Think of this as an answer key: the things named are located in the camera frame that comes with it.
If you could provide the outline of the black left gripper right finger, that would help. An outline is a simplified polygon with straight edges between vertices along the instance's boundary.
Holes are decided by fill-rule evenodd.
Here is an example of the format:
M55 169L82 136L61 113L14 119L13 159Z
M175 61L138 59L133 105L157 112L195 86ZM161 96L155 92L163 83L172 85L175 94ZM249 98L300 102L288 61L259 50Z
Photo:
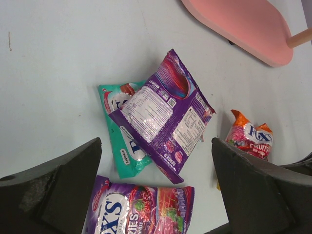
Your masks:
M212 139L228 223L213 234L310 234L312 156L277 166Z

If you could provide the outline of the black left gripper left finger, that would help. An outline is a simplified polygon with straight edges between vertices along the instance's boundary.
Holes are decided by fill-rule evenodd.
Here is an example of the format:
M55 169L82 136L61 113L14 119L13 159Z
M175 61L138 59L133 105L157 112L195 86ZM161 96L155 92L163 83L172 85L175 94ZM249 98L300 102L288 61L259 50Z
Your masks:
M2 234L80 234L102 154L100 138L0 180Z

